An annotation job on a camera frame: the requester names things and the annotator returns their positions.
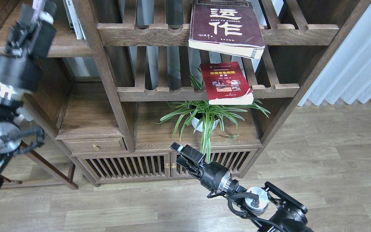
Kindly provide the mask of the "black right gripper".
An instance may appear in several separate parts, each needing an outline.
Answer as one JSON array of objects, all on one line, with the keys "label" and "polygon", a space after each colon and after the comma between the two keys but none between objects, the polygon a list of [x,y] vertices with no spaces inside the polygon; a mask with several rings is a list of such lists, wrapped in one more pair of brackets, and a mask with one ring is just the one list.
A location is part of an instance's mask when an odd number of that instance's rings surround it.
[{"label": "black right gripper", "polygon": [[232,193],[234,180],[231,172],[218,162],[205,162],[205,155],[189,145],[182,146],[176,142],[171,149],[182,157],[177,157],[176,162],[184,167],[189,175],[198,179],[202,186],[214,193]]}]

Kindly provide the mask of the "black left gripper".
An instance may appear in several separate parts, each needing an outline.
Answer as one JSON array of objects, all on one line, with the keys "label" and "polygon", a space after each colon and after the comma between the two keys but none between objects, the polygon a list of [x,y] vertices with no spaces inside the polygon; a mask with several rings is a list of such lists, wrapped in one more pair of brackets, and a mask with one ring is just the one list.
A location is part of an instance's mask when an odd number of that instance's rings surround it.
[{"label": "black left gripper", "polygon": [[[43,71],[35,63],[34,57],[47,57],[56,33],[53,28],[56,9],[56,4],[50,0],[46,0],[40,13],[22,4],[19,19],[9,30],[6,51],[0,54],[1,84],[27,92],[37,91]],[[24,41],[25,48],[20,48]],[[14,55],[14,49],[17,48],[22,51],[21,56]]]}]

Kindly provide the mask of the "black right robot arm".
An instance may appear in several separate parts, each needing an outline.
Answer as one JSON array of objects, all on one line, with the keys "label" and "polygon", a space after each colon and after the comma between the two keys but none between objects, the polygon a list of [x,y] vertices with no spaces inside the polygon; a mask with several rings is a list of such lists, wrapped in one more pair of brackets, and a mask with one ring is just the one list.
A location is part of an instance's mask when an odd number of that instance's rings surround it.
[{"label": "black right robot arm", "polygon": [[205,162],[205,155],[190,147],[173,143],[179,155],[176,162],[210,191],[207,198],[222,196],[236,216],[250,220],[259,232],[311,232],[307,208],[270,182],[263,188],[242,187],[231,172],[218,162]]}]

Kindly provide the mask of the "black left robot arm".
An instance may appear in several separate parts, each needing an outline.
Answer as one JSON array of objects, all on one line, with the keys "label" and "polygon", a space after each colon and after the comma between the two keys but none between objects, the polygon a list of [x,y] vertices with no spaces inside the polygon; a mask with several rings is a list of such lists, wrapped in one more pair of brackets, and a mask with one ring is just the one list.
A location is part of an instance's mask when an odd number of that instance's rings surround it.
[{"label": "black left robot arm", "polygon": [[0,189],[2,171],[12,157],[41,147],[44,131],[40,126],[20,129],[14,122],[22,107],[22,96],[36,92],[43,70],[36,59],[47,57],[56,34],[53,18],[56,3],[44,0],[37,7],[22,5],[20,18],[10,28],[6,47],[0,54]]}]

